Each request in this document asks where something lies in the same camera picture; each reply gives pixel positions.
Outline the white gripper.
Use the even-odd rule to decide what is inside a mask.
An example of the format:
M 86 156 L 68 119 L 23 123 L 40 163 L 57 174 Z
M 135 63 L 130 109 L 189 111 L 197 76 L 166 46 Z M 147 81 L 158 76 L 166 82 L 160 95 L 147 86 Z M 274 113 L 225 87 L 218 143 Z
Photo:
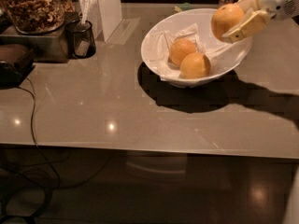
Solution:
M 299 15 L 299 0 L 238 0 L 236 3 L 245 16 L 222 35 L 226 43 L 235 43 L 261 32 L 272 17 L 284 20 Z

